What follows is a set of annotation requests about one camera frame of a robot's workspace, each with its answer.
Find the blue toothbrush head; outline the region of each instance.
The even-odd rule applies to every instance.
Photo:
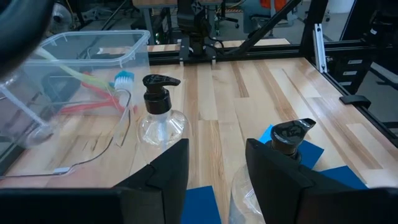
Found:
[[[114,80],[116,81],[118,78],[131,78],[134,81],[134,73],[123,70],[114,77]]]

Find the clear plastic bin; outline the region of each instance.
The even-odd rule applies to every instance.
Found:
[[[134,172],[149,36],[66,32],[41,43],[0,86],[0,132],[25,148],[0,151],[0,167],[11,164],[0,187],[110,187]],[[131,93],[114,88],[121,71],[134,74]]]

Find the wood grain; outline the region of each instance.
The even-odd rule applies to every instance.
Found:
[[[261,41],[269,43],[288,44],[286,40]],[[178,46],[149,47],[154,51],[166,49]],[[340,93],[304,58],[218,62],[215,66],[163,65],[151,67],[151,72],[182,81],[169,90],[173,108],[186,114],[192,129],[188,188],[213,186],[223,223],[228,219],[232,179],[245,164],[246,139],[258,139],[270,124],[282,121],[312,118],[317,122],[307,137],[325,150],[316,170],[346,164],[369,187],[398,187],[398,150],[355,107],[343,105],[338,99]],[[26,161],[32,158],[33,168],[53,170],[101,153],[113,134],[115,120],[80,119],[69,121],[71,129],[79,127],[72,139],[76,147],[25,153],[10,174],[30,169]],[[134,128],[127,136],[123,147],[110,147],[69,175],[6,179],[0,185],[110,187],[145,164],[135,150]]]

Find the table leg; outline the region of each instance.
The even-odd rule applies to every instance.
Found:
[[[216,37],[216,29],[215,29],[215,11],[216,11],[216,6],[212,5],[208,7],[209,10],[208,12],[208,18],[209,18],[209,23],[211,26],[211,32],[210,32],[210,37]]]
[[[145,25],[147,27],[147,30],[150,32],[149,45],[155,45],[155,35],[154,31],[152,30],[152,19],[150,18],[149,9],[143,9],[143,10],[144,10]]]
[[[173,29],[172,29],[172,15],[170,12],[170,8],[167,8],[167,32],[169,36],[169,44],[173,43]]]

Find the clear plastic bottle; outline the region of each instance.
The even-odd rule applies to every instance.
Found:
[[[143,79],[147,91],[144,95],[148,115],[138,127],[139,150],[147,163],[153,161],[181,138],[189,138],[187,117],[171,110],[170,93],[163,86],[177,86],[180,80],[163,75],[147,75]]]

